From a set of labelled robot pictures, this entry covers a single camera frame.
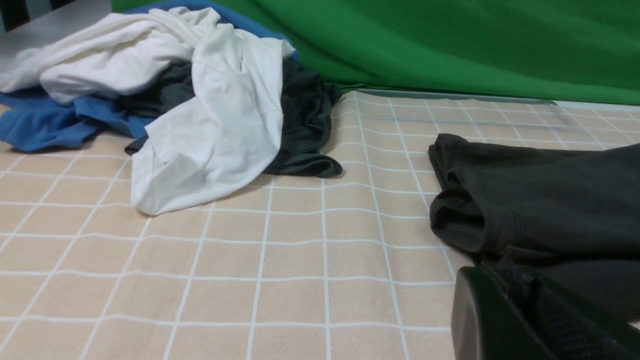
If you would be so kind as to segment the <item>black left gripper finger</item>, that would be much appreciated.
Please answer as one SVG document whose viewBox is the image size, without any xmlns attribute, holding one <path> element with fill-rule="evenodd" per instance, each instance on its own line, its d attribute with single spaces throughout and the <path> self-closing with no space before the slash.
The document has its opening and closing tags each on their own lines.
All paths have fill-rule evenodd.
<svg viewBox="0 0 640 360">
<path fill-rule="evenodd" d="M 526 266 L 458 270 L 451 313 L 457 360 L 637 360 L 639 330 Z"/>
</svg>

